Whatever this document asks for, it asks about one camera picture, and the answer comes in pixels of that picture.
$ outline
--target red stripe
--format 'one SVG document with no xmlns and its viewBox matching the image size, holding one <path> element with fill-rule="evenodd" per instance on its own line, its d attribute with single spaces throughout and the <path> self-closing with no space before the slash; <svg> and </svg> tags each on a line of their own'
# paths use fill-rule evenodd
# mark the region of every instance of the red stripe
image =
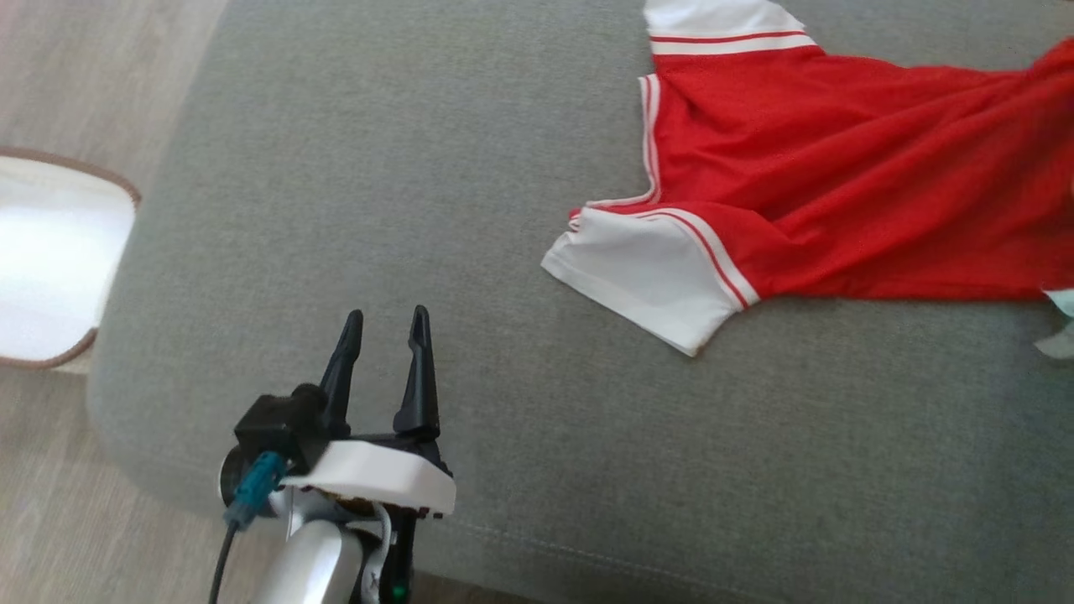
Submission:
<svg viewBox="0 0 1074 604">
<path fill-rule="evenodd" d="M 668 35 L 653 35 L 649 40 L 653 42 L 682 42 L 684 44 L 720 44 L 723 42 L 738 42 L 740 40 L 753 40 L 755 38 L 786 38 L 788 35 L 806 35 L 806 32 L 767 31 L 764 33 L 750 33 L 748 35 L 734 35 L 731 38 L 672 38 Z"/>
<path fill-rule="evenodd" d="M 709 260 L 711 260 L 712 265 L 715 267 L 716 273 L 720 275 L 720 278 L 724 279 L 724 283 L 727 284 L 727 287 L 735 293 L 735 298 L 738 298 L 739 303 L 742 304 L 742 308 L 750 307 L 750 304 L 746 303 L 745 298 L 742 296 L 742 292 L 740 292 L 738 288 L 735 287 L 735 284 L 731 283 L 731 279 L 727 278 L 727 275 L 724 273 L 724 270 L 720 268 L 720 262 L 716 262 L 716 254 L 712 251 L 712 246 L 710 246 L 709 242 L 706 241 L 705 235 L 702 235 L 701 232 L 697 230 L 697 227 L 691 225 L 690 220 L 686 220 L 681 216 L 676 216 L 674 214 L 668 214 L 666 212 L 653 212 L 651 214 L 647 214 L 642 218 L 648 218 L 650 216 L 668 216 L 670 218 L 674 218 L 676 220 L 679 220 L 683 225 L 686 225 L 686 227 L 688 227 L 690 230 L 694 231 L 694 234 L 697 235 L 698 241 L 700 241 L 701 245 L 705 246 L 705 250 L 709 253 Z"/>
</svg>

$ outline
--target red jersey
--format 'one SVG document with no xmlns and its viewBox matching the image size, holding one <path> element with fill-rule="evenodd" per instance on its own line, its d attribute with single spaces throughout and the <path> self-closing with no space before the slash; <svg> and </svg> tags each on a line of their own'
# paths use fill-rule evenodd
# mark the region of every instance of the red jersey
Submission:
<svg viewBox="0 0 1074 604">
<path fill-rule="evenodd" d="M 650 0 L 644 195 L 575 211 L 550 273 L 688 355 L 780 294 L 1074 288 L 1074 40 L 1025 71 L 827 55 L 765 0 Z"/>
</svg>

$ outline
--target teal connector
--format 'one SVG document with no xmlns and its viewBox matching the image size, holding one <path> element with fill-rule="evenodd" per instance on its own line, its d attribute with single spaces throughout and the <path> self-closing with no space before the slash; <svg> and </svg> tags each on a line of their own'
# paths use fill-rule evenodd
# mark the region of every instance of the teal connector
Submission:
<svg viewBox="0 0 1074 604">
<path fill-rule="evenodd" d="M 234 523 L 240 531 L 249 528 L 268 501 L 268 494 L 285 476 L 287 462 L 282 457 L 272 451 L 261 454 L 235 490 L 235 500 L 223 513 L 224 522 Z"/>
</svg>

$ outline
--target gray cushion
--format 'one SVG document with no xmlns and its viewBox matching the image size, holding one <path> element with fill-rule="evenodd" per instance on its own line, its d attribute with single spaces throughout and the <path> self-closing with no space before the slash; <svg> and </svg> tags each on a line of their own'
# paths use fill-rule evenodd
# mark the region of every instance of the gray cushion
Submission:
<svg viewBox="0 0 1074 604">
<path fill-rule="evenodd" d="M 1050 1 L 787 5 L 904 62 L 1025 66 L 1072 25 Z M 569 208 L 645 188 L 640 9 L 232 2 L 95 354 L 115 459 L 218 514 L 231 427 L 316 380 L 354 307 L 350 419 L 387 429 L 421 303 L 459 484 L 422 569 L 550 602 L 1069 594 L 1074 372 L 1031 344 L 1051 308 L 778 300 L 691 360 L 539 269 Z"/>
</svg>

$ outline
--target white fabric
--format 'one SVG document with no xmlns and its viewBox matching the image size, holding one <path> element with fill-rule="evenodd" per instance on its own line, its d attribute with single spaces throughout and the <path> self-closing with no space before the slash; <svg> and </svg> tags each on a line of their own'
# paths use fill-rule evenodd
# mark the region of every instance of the white fabric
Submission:
<svg viewBox="0 0 1074 604">
<path fill-rule="evenodd" d="M 696 356 L 742 310 L 682 217 L 586 207 L 579 220 L 580 231 L 561 235 L 541 267 L 678 350 Z"/>
<path fill-rule="evenodd" d="M 806 29 L 782 6 L 766 0 L 649 0 L 645 20 L 653 38 L 731 38 Z"/>
<path fill-rule="evenodd" d="M 0 157 L 0 357 L 52 359 L 97 328 L 133 222 L 114 183 Z"/>
<path fill-rule="evenodd" d="M 1074 289 L 1045 291 L 1056 306 L 1069 317 L 1074 317 Z M 1074 322 L 1066 329 L 1036 343 L 1036 348 L 1054 359 L 1074 359 Z"/>
</svg>

